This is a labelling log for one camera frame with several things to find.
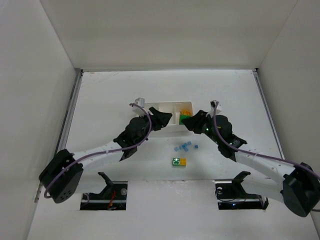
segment green and yellow block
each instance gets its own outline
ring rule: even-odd
[[[179,117],[179,125],[183,125],[182,120],[183,119],[188,119],[192,116],[192,113],[187,111],[187,110],[182,110],[180,112],[180,117]]]
[[[185,166],[187,166],[187,159],[186,158],[173,158],[172,159],[172,166],[185,167]]]

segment white wall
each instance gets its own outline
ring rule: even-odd
[[[39,0],[0,1],[0,235],[26,238],[75,71]]]
[[[297,0],[41,0],[77,68],[257,68]]]
[[[285,157],[318,174],[319,68],[320,1],[299,0],[258,73]],[[320,213],[312,216],[319,233]]]

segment black bracket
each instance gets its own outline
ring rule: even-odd
[[[218,207],[220,210],[267,209],[269,205],[267,198],[264,203],[261,204],[260,201],[262,201],[262,196],[246,193],[244,188],[241,186],[241,183],[244,181],[246,176],[250,174],[251,173],[248,171],[242,171],[233,179],[215,181],[215,195],[217,199],[220,200],[220,202],[218,202]],[[256,201],[239,202],[238,199],[250,199]]]
[[[110,180],[110,178],[104,172],[98,172],[98,174],[104,179],[106,186],[100,193],[98,194],[90,193],[90,195],[95,196],[97,198],[105,199],[111,194],[114,187],[114,183]]]
[[[67,149],[59,151],[40,174],[40,182],[47,188],[58,173],[74,161],[73,155]],[[81,163],[76,163],[49,189],[48,193],[56,204],[64,202],[75,193],[84,171],[82,167]]]
[[[306,170],[296,167],[290,174],[285,174],[282,183],[283,202],[293,213],[306,217],[320,200],[319,180]]]

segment green block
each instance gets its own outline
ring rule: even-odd
[[[180,118],[179,118],[179,125],[183,125],[183,123],[181,122],[181,120],[183,120],[183,119],[188,119],[188,118],[190,118],[191,116],[189,116],[189,115],[181,115],[180,114]]]
[[[180,158],[172,159],[172,166],[179,167],[180,166]]]

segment cable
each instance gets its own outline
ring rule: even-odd
[[[112,201],[115,199],[115,197],[116,197],[116,191],[113,190],[112,195],[111,195],[111,199],[110,199],[110,202],[109,202],[109,205],[108,205],[108,207],[106,208],[107,210],[109,210],[109,208],[111,207]]]
[[[84,207],[85,205],[87,205],[90,202],[89,193],[84,193],[83,195],[86,196],[86,202],[84,204],[82,204],[82,207]]]
[[[222,200],[222,199],[220,199],[218,197],[216,197],[216,199],[218,199],[219,201],[224,202],[224,203],[228,203],[228,202],[232,202],[232,201],[236,200],[235,198],[231,199],[231,200]]]
[[[313,172],[312,170],[310,170],[309,168],[299,164],[299,163],[296,163],[294,161],[291,161],[291,160],[286,160],[286,159],[282,159],[282,158],[278,158],[278,157],[275,157],[275,156],[268,156],[268,155],[264,155],[264,154],[260,154],[260,153],[256,153],[256,152],[251,152],[251,151],[246,151],[246,150],[242,150],[242,149],[239,149],[239,148],[236,148],[232,145],[230,145],[228,142],[226,142],[223,137],[221,136],[219,130],[218,130],[218,126],[217,126],[217,119],[216,119],[216,113],[217,113],[217,107],[219,105],[219,102],[218,101],[215,101],[215,107],[214,107],[214,111],[213,111],[213,125],[214,125],[214,130],[216,131],[216,134],[218,135],[218,137],[220,138],[220,140],[225,144],[227,145],[229,148],[235,150],[236,152],[242,152],[242,153],[245,153],[245,154],[250,154],[250,155],[254,155],[254,156],[258,156],[258,157],[261,157],[261,158],[265,158],[265,159],[272,159],[272,160],[277,160],[277,161],[280,161],[280,162],[283,162],[283,163],[287,163],[287,164],[292,164],[293,166],[295,167],[298,167],[298,168],[301,168],[305,171],[307,171],[308,173],[312,174],[313,176],[315,176],[318,180],[320,180],[320,176],[317,175],[315,172]]]
[[[149,121],[149,130],[148,130],[148,133],[146,134],[146,136],[137,144],[135,145],[132,145],[132,146],[128,146],[128,147],[123,147],[123,148],[118,148],[118,149],[113,149],[113,150],[109,150],[108,152],[107,151],[97,151],[97,152],[93,152],[93,153],[90,153],[90,154],[87,154],[85,156],[82,156],[80,157],[78,160],[75,160],[73,161],[72,163],[70,163],[68,166],[66,166],[64,169],[61,170],[61,172],[59,172],[54,178],[53,180],[49,183],[49,185],[46,187],[45,191],[44,191],[44,197],[46,199],[50,199],[51,196],[48,195],[48,192],[50,190],[50,188],[53,186],[53,184],[65,173],[69,170],[69,168],[71,168],[73,165],[85,160],[85,159],[88,159],[90,157],[94,157],[94,156],[98,156],[98,155],[103,155],[103,154],[108,154],[108,153],[114,153],[114,152],[120,152],[120,151],[125,151],[125,150],[130,150],[130,149],[133,149],[137,146],[140,146],[145,140],[147,140],[151,130],[152,130],[152,121],[151,121],[151,118],[148,114],[148,112],[141,106],[135,104],[135,103],[130,103],[129,104],[131,107],[137,107],[139,109],[141,109],[145,114],[146,114],[146,117],[148,118],[148,121]]]

